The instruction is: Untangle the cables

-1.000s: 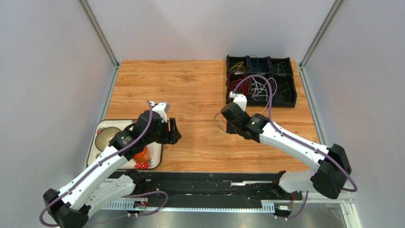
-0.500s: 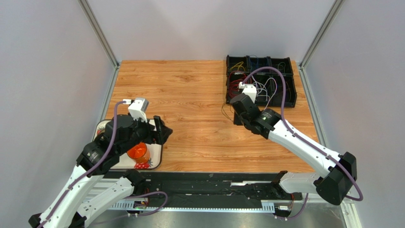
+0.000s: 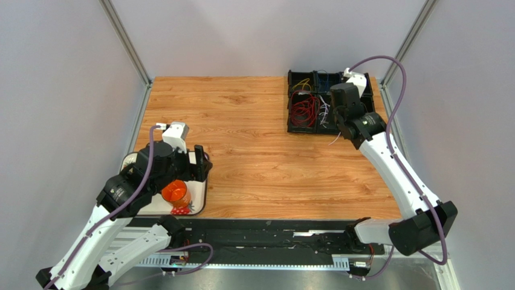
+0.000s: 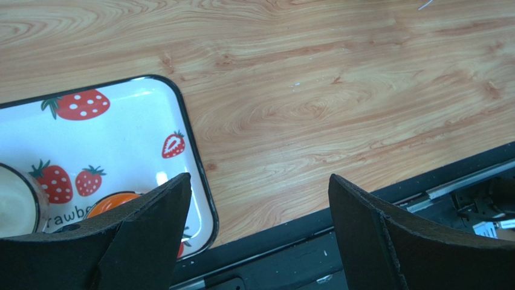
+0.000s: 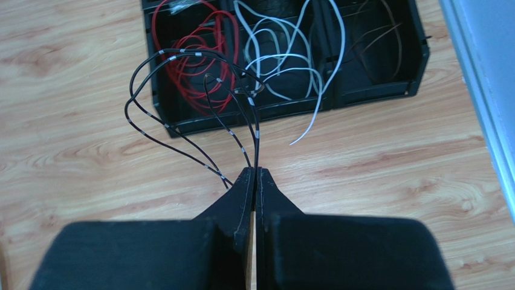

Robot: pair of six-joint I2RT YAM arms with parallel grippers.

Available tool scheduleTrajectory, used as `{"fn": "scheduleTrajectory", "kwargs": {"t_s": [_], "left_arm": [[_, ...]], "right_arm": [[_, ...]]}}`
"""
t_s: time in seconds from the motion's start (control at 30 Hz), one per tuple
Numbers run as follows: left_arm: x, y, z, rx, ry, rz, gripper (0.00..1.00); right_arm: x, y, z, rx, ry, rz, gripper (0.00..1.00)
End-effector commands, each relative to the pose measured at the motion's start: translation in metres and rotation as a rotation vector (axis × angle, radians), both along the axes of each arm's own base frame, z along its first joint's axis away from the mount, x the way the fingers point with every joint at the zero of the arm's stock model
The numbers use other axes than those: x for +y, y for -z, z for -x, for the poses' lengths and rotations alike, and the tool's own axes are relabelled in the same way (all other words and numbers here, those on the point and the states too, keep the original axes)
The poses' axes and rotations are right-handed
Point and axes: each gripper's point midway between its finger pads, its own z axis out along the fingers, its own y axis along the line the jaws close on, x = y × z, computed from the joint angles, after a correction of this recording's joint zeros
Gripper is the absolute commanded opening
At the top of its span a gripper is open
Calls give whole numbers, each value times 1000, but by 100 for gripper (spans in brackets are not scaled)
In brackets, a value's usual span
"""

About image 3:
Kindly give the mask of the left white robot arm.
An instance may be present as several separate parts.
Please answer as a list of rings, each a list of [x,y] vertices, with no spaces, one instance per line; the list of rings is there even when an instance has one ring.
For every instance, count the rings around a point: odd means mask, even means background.
[[[174,181],[206,182],[213,167],[201,145],[180,151],[164,141],[148,143],[135,161],[109,178],[96,205],[65,256],[36,280],[43,289],[108,289],[129,269],[156,251],[186,246],[185,226],[164,215],[143,235],[117,251],[106,251],[152,198]]]

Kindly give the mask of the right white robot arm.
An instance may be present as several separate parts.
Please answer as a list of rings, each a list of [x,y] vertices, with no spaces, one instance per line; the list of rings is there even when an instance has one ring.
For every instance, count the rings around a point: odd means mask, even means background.
[[[382,117],[366,112],[357,86],[340,83],[330,93],[335,124],[343,138],[375,167],[401,212],[397,220],[360,219],[349,232],[360,243],[392,245],[405,256],[443,240],[458,215],[455,204],[442,202],[406,164]]]

